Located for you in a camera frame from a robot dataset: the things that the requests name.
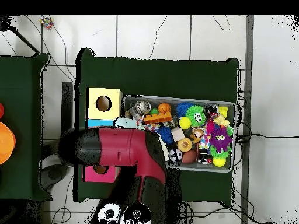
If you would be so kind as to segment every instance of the small colorful toy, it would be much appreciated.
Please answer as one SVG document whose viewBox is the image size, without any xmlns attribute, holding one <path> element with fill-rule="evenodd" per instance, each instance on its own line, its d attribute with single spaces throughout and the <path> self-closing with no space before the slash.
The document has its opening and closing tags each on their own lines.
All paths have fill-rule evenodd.
<svg viewBox="0 0 299 224">
<path fill-rule="evenodd" d="M 204 115 L 203 107 L 201 106 L 192 106 L 188 108 L 186 117 L 190 119 L 191 125 L 194 127 L 201 127 L 206 122 L 206 116 Z"/>
<path fill-rule="evenodd" d="M 168 157 L 172 162 L 177 162 L 179 160 L 182 160 L 183 155 L 179 149 L 171 149 L 169 151 Z"/>
<path fill-rule="evenodd" d="M 210 139 L 211 136 L 207 135 L 207 130 L 204 130 L 204 135 L 202 136 L 200 142 L 199 142 L 199 148 L 200 149 L 209 149 L 210 147 Z"/>
<path fill-rule="evenodd" d="M 158 106 L 158 110 L 160 113 L 166 113 L 166 112 L 170 112 L 171 111 L 171 105 L 169 105 L 168 103 L 161 103 L 159 106 Z"/>
<path fill-rule="evenodd" d="M 147 124 L 144 126 L 145 130 L 152 132 L 158 132 L 160 127 L 161 126 L 159 124 Z"/>
<path fill-rule="evenodd" d="M 4 106 L 0 103 L 0 118 L 4 115 Z"/>
<path fill-rule="evenodd" d="M 188 152 L 192 148 L 192 142 L 189 138 L 184 138 L 178 142 L 178 148 L 182 152 Z"/>
<path fill-rule="evenodd" d="M 226 163 L 226 159 L 222 159 L 222 158 L 213 158 L 213 164 L 216 166 L 216 167 L 223 167 Z"/>
<path fill-rule="evenodd" d="M 39 22 L 46 28 L 46 29 L 51 29 L 54 21 L 53 18 L 49 18 L 49 17 L 45 17 L 45 16 L 41 16 L 39 18 Z"/>
<path fill-rule="evenodd" d="M 144 122 L 146 124 L 163 123 L 163 122 L 170 122 L 170 121 L 172 121 L 170 111 L 167 111 L 166 113 L 160 113 L 158 116 L 146 115 L 144 118 Z"/>
<path fill-rule="evenodd" d="M 150 114 L 151 116 L 153 116 L 154 114 L 159 115 L 159 110 L 158 110 L 157 108 L 153 108 L 153 109 L 149 112 L 149 114 Z"/>
<path fill-rule="evenodd" d="M 179 120 L 179 125 L 182 130 L 189 129 L 191 126 L 191 120 L 188 117 L 181 117 Z"/>
<path fill-rule="evenodd" d="M 219 114 L 221 114 L 224 118 L 227 117 L 228 107 L 219 107 Z"/>
<path fill-rule="evenodd" d="M 217 149 L 214 145 L 210 146 L 210 152 L 211 152 L 212 157 L 214 157 L 214 158 L 226 159 L 230 155 L 230 153 L 229 153 L 230 151 L 231 151 L 231 148 L 228 147 L 227 151 L 223 151 L 223 149 L 221 149 L 221 152 L 218 153 Z"/>
<path fill-rule="evenodd" d="M 132 115 L 133 118 L 135 118 L 136 120 L 140 119 L 141 115 L 138 113 L 136 107 L 132 107 L 128 111 Z"/>
<path fill-rule="evenodd" d="M 190 137 L 193 139 L 193 143 L 196 144 L 200 142 L 203 135 L 204 131 L 202 129 L 193 129 Z"/>
<path fill-rule="evenodd" d="M 191 102 L 181 102 L 176 107 L 176 115 L 178 118 L 181 118 L 186 115 L 187 110 L 191 107 L 195 106 L 195 104 Z"/>
<path fill-rule="evenodd" d="M 218 124 L 219 126 L 229 126 L 230 122 L 226 120 L 221 114 L 217 118 L 214 119 L 214 123 Z"/>
<path fill-rule="evenodd" d="M 135 107 L 136 107 L 136 110 L 138 111 L 138 113 L 141 115 L 148 114 L 152 109 L 151 104 L 146 100 L 140 100 L 140 101 L 136 102 Z"/>
<path fill-rule="evenodd" d="M 211 133 L 210 143 L 216 147 L 218 153 L 227 151 L 232 139 L 227 134 L 226 128 L 214 129 Z"/>
<path fill-rule="evenodd" d="M 183 154 L 182 163 L 191 164 L 196 161 L 196 151 L 191 149 L 190 151 Z"/>
<path fill-rule="evenodd" d="M 163 142 L 165 142 L 167 145 L 173 144 L 171 129 L 169 127 L 161 126 L 157 133 L 161 135 Z"/>
<path fill-rule="evenodd" d="M 182 129 L 179 128 L 178 126 L 171 130 L 171 134 L 172 134 L 173 140 L 175 142 L 180 141 L 185 138 L 185 135 L 184 135 Z"/>
</svg>

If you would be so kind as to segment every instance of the orange ball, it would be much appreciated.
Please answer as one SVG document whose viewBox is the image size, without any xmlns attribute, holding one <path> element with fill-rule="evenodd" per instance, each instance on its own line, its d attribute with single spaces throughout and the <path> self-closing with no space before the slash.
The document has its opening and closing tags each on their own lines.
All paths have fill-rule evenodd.
<svg viewBox="0 0 299 224">
<path fill-rule="evenodd" d="M 160 113 L 166 113 L 167 111 L 171 111 L 171 105 L 163 102 L 159 105 L 158 110 Z"/>
</svg>

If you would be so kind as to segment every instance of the green ball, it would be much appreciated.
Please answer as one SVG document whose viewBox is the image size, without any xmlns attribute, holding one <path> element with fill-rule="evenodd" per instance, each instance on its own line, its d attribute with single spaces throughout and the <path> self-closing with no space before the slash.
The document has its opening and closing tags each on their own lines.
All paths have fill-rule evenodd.
<svg viewBox="0 0 299 224">
<path fill-rule="evenodd" d="M 150 115 L 153 115 L 153 114 L 157 114 L 159 115 L 159 110 L 157 108 L 153 108 L 150 112 L 149 112 Z"/>
</svg>

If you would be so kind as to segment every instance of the red object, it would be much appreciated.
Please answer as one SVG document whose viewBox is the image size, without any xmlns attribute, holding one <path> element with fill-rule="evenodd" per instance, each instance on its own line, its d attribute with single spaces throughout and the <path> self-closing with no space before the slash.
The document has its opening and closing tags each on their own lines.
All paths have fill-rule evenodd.
<svg viewBox="0 0 299 224">
<path fill-rule="evenodd" d="M 159 153 L 156 149 L 161 148 L 159 140 L 157 139 L 157 145 L 151 142 L 147 145 L 146 133 L 137 129 L 99 128 L 101 150 L 99 165 L 137 166 L 135 177 L 141 178 L 139 200 L 146 177 L 153 177 L 162 184 L 166 181 L 165 171 L 154 159 L 157 157 L 156 153 Z M 159 162 L 163 164 L 163 153 L 162 158 Z"/>
<path fill-rule="evenodd" d="M 0 103 L 0 118 L 4 115 L 4 106 Z"/>
</svg>

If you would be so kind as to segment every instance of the green table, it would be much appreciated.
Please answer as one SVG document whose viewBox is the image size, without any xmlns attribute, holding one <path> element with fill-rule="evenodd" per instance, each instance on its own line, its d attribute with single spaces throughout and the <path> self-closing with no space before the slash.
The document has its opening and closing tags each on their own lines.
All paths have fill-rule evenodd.
<svg viewBox="0 0 299 224">
<path fill-rule="evenodd" d="M 39 185 L 42 68 L 48 54 L 0 56 L 0 119 L 15 134 L 12 156 L 0 165 L 0 199 L 50 200 Z"/>
<path fill-rule="evenodd" d="M 76 60 L 80 97 L 79 126 L 85 126 L 86 87 L 115 88 L 124 94 L 236 102 L 238 60 L 165 61 L 94 57 L 82 49 Z M 222 201 L 231 205 L 232 171 L 209 173 L 182 171 L 183 201 Z M 78 167 L 78 201 L 85 198 L 107 198 L 113 183 L 82 182 Z"/>
</svg>

